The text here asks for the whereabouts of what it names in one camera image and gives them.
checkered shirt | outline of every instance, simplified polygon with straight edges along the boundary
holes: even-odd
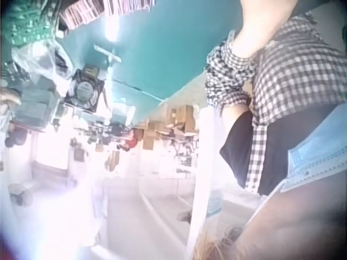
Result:
[[[258,192],[269,124],[317,104],[346,102],[347,57],[326,44],[314,25],[310,13],[291,18],[250,59],[232,53],[231,32],[207,57],[207,100],[220,113],[224,106],[250,103],[242,87],[252,79],[254,131],[247,191]]]

fluorescent light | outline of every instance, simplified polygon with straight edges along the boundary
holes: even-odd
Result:
[[[113,36],[112,36],[112,33],[110,33],[110,34],[107,34],[107,33],[106,33],[106,35],[108,35],[110,38],[113,37]],[[96,45],[96,44],[94,44],[94,50],[96,50],[96,51],[98,51],[98,52],[100,52],[100,53],[106,55],[106,56],[108,57],[108,61],[109,61],[109,62],[110,62],[111,60],[115,60],[116,62],[119,62],[119,63],[121,62],[121,58],[118,57],[116,54],[113,54],[112,52],[109,52],[108,50],[105,50],[104,48],[102,48],[102,47],[100,47],[100,46],[98,46],[98,45]]]
[[[119,30],[119,16],[107,17],[105,21],[105,37],[108,41],[114,42],[117,39]]]

skin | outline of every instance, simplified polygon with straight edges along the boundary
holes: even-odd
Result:
[[[17,105],[21,104],[21,99],[18,96],[18,93],[14,92],[9,88],[0,87],[0,101],[11,101]]]
[[[331,259],[346,243],[346,181],[346,172],[341,172],[276,192],[247,224],[229,254],[244,252],[251,259]]]
[[[271,40],[278,29],[289,19],[298,0],[241,0],[243,27],[233,42],[233,53],[250,58]],[[226,106],[222,119],[227,132],[249,108],[238,104]]]

plastic bag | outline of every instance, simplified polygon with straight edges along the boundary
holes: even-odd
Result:
[[[12,59],[29,74],[39,74],[57,86],[65,85],[73,75],[72,62],[55,40],[29,43],[12,49]]]

blue denim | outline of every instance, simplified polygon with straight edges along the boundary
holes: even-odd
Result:
[[[347,103],[288,152],[288,176],[281,192],[347,170]]]

